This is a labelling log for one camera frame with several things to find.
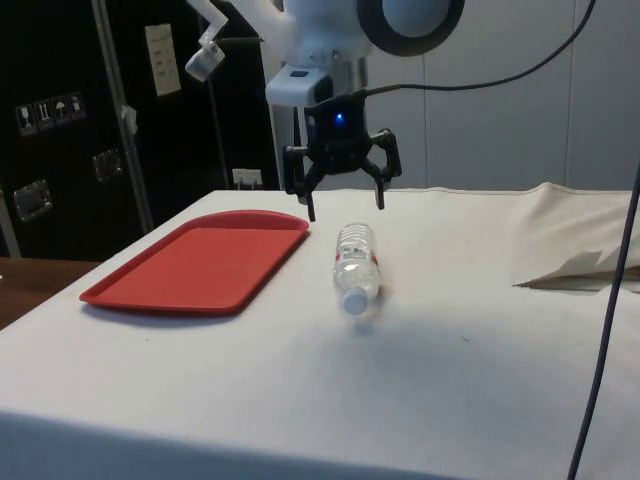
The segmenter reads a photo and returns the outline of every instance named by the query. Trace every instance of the cloth fold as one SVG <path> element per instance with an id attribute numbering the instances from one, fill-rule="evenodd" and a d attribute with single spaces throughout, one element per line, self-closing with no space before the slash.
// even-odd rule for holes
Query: cloth fold
<path id="1" fill-rule="evenodd" d="M 512 221 L 512 283 L 599 291 L 616 269 L 629 192 L 577 191 L 544 184 L 525 196 Z M 634 229 L 624 288 L 640 293 L 640 229 Z"/>

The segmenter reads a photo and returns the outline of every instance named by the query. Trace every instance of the bottle label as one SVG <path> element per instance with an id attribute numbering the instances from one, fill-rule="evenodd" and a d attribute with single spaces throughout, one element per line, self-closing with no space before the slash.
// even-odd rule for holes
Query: bottle label
<path id="1" fill-rule="evenodd" d="M 367 250 L 360 248 L 346 248 L 340 254 L 340 250 L 336 252 L 336 262 L 342 262 L 344 260 L 371 260 L 376 266 L 380 267 L 377 255 L 371 255 Z"/>

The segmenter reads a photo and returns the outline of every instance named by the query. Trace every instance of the blue led light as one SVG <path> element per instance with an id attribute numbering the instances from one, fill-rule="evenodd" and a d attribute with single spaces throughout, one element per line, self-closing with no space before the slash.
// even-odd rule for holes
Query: blue led light
<path id="1" fill-rule="evenodd" d="M 347 124 L 347 119 L 345 118 L 344 114 L 338 113 L 334 120 L 334 124 L 337 128 L 344 127 Z"/>

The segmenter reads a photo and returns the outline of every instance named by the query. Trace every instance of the wooden surface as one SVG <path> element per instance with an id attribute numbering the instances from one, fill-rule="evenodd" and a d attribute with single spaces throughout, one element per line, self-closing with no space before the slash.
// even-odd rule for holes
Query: wooden surface
<path id="1" fill-rule="evenodd" d="M 93 262 L 0 258 L 0 330 L 97 267 Z"/>

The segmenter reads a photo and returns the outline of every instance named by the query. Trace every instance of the black cable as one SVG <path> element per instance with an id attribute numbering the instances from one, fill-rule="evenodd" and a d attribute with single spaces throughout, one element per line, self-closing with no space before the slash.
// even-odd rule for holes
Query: black cable
<path id="1" fill-rule="evenodd" d="M 584 450 L 584 446 L 587 441 L 587 435 L 589 434 L 589 427 L 591 426 L 591 420 L 593 419 L 593 412 L 596 408 L 596 402 L 598 401 L 598 393 L 600 393 L 600 385 L 602 383 L 602 374 L 604 373 L 604 366 L 607 361 L 607 351 L 609 349 L 611 327 L 613 326 L 613 317 L 616 312 L 616 305 L 618 303 L 618 295 L 620 294 L 620 287 L 622 285 L 624 270 L 627 263 L 627 256 L 629 255 L 629 246 L 631 245 L 631 234 L 633 232 L 633 224 L 636 218 L 636 211 L 638 209 L 639 198 L 640 198 L 640 164 L 638 165 L 638 172 L 636 173 L 635 185 L 633 186 L 633 193 L 631 194 L 631 202 L 629 204 L 629 213 L 627 214 L 627 221 L 624 227 L 624 235 L 622 236 L 622 245 L 620 246 L 620 256 L 618 257 L 618 266 L 616 267 L 616 273 L 615 273 L 615 276 L 613 277 L 613 286 L 611 287 L 611 295 L 609 296 L 609 305 L 607 306 L 607 314 L 604 320 L 602 340 L 600 342 L 600 352 L 598 353 L 598 363 L 596 364 L 596 371 L 593 376 L 591 393 L 589 394 L 587 409 L 584 414 L 584 419 L 582 420 L 582 427 L 580 428 L 578 443 L 576 444 L 575 451 L 573 452 L 573 459 L 571 460 L 569 476 L 567 477 L 569 480 L 574 480 L 576 478 L 576 474 L 578 473 L 578 468 L 580 467 L 580 459 L 582 458 L 582 451 Z"/>
<path id="2" fill-rule="evenodd" d="M 537 65 L 531 67 L 524 72 L 518 73 L 517 75 L 513 75 L 511 77 L 503 78 L 502 80 L 495 80 L 493 82 L 484 82 L 484 83 L 472 83 L 469 85 L 452 85 L 452 86 L 441 86 L 441 85 L 419 85 L 412 83 L 404 83 L 397 85 L 388 85 L 386 87 L 373 88 L 367 90 L 367 97 L 371 97 L 373 95 L 380 95 L 382 93 L 395 92 L 397 90 L 426 90 L 433 92 L 462 92 L 466 90 L 479 90 L 482 88 L 491 88 L 497 87 L 499 85 L 505 85 L 507 83 L 515 82 L 516 80 L 520 80 L 524 77 L 531 75 L 532 73 L 537 72 L 542 67 L 549 64 L 551 61 L 555 60 L 562 52 L 564 52 L 567 47 L 572 45 L 576 39 L 580 36 L 582 31 L 585 29 L 589 20 L 591 19 L 591 15 L 593 14 L 593 10 L 596 6 L 597 0 L 591 0 L 589 6 L 587 7 L 587 11 L 578 25 L 578 28 L 573 32 L 573 34 L 560 46 L 557 50 L 555 50 L 551 55 L 542 60 Z"/>

